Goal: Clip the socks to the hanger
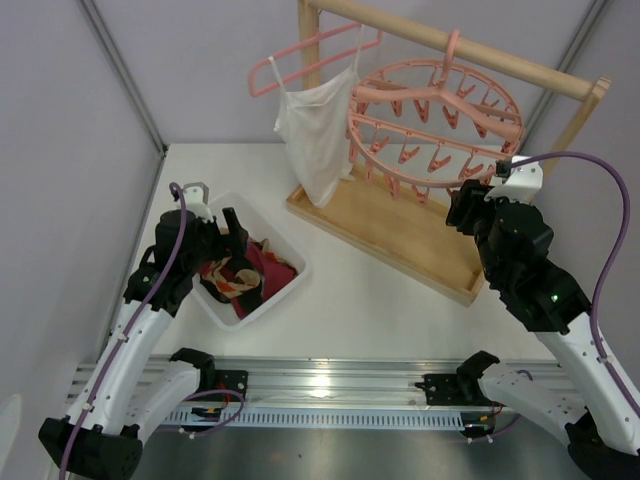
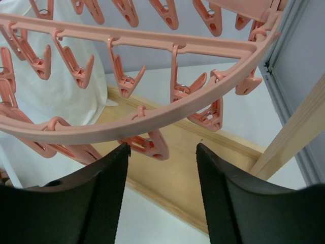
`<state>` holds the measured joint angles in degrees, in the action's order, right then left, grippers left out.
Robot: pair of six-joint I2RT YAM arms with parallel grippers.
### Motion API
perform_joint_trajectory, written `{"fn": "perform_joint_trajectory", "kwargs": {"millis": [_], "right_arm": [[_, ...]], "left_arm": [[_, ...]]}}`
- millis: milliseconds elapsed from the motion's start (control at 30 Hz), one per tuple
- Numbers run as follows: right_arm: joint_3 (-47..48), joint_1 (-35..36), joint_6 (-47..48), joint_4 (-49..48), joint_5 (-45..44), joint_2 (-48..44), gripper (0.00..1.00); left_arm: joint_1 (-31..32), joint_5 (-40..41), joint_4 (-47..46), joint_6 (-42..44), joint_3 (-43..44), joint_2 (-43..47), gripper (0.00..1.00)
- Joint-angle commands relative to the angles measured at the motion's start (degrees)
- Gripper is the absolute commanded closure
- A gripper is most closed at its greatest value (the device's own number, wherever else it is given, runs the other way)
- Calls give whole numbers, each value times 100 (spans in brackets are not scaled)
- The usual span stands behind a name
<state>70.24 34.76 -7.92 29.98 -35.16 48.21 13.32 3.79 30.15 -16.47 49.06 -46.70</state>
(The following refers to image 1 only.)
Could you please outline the pink round clip hanger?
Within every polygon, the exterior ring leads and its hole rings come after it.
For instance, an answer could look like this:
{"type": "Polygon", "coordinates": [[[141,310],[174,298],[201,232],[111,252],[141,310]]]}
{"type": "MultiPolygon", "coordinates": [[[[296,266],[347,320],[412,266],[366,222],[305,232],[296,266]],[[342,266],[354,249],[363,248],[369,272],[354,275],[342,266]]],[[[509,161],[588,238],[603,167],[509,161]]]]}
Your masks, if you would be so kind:
{"type": "Polygon", "coordinates": [[[488,184],[495,164],[517,152],[525,126],[517,102],[485,73],[455,59],[459,31],[442,58],[386,65],[361,80],[347,110],[351,163],[380,179],[392,198],[420,204],[466,180],[488,184]]]}

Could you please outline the white plastic basket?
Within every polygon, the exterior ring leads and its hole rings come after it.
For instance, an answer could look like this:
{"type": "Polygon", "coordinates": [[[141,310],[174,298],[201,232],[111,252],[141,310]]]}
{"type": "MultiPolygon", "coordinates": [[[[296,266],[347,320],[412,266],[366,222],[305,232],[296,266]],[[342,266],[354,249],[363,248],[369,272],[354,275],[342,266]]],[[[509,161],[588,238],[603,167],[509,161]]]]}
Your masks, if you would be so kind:
{"type": "Polygon", "coordinates": [[[311,265],[290,236],[241,194],[227,191],[204,202],[214,215],[233,209],[248,232],[244,255],[227,249],[222,259],[200,267],[192,290],[218,327],[237,331],[299,287],[311,265]]]}

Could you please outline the beige argyle sock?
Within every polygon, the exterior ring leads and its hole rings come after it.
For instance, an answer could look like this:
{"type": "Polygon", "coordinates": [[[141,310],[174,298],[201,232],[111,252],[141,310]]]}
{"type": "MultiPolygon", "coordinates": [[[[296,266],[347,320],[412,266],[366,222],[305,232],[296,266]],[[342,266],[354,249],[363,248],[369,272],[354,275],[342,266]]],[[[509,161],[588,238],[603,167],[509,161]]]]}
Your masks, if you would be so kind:
{"type": "Polygon", "coordinates": [[[221,303],[251,293],[262,292],[262,276],[244,257],[228,255],[205,263],[198,271],[200,284],[221,303]]]}

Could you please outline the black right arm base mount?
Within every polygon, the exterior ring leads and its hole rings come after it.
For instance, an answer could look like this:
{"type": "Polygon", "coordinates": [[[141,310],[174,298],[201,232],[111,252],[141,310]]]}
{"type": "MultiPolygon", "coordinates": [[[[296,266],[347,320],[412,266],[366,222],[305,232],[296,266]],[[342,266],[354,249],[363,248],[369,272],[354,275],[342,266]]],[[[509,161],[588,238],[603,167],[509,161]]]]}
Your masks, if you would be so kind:
{"type": "Polygon", "coordinates": [[[466,394],[459,386],[455,374],[425,374],[414,387],[424,393],[429,406],[484,406],[482,397],[466,394]]]}

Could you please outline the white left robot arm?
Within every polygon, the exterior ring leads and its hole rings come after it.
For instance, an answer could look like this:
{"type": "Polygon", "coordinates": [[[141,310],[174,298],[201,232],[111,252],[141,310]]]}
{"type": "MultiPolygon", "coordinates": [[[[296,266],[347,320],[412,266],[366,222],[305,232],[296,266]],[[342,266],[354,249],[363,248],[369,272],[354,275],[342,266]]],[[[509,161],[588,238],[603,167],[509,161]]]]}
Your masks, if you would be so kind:
{"type": "Polygon", "coordinates": [[[144,445],[183,401],[242,394],[222,388],[212,355],[190,348],[174,353],[144,391],[136,390],[156,344],[206,263],[242,256],[248,233],[234,209],[222,211],[227,229],[191,208],[164,213],[124,293],[116,326],[90,379],[67,413],[48,418],[38,438],[59,468],[88,479],[128,479],[144,445]]]}

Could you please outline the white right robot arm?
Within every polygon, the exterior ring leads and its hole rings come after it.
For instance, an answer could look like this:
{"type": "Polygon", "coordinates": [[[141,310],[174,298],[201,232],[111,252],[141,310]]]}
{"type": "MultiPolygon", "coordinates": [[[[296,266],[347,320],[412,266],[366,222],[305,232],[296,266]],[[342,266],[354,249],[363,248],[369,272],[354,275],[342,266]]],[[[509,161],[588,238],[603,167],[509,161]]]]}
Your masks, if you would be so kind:
{"type": "Polygon", "coordinates": [[[480,351],[458,369],[470,395],[504,404],[555,437],[591,479],[639,476],[639,391],[599,352],[595,311],[568,272],[548,260],[553,231],[529,204],[494,197],[467,180],[453,192],[446,223],[473,237],[485,278],[507,311],[558,360],[580,399],[553,393],[480,351]]]}

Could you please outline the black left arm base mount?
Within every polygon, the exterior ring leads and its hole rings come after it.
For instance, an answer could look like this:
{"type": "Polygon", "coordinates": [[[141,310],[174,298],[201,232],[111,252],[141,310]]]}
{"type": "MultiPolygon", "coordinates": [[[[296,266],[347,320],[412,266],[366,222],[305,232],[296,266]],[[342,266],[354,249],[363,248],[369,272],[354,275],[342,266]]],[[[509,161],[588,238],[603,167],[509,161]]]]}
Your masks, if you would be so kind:
{"type": "MultiPolygon", "coordinates": [[[[217,370],[214,389],[215,390],[230,390],[234,391],[242,396],[246,395],[249,380],[249,372],[246,370],[217,370]]],[[[239,399],[229,393],[218,393],[212,396],[213,402],[221,403],[222,405],[238,405],[239,399]]]]}

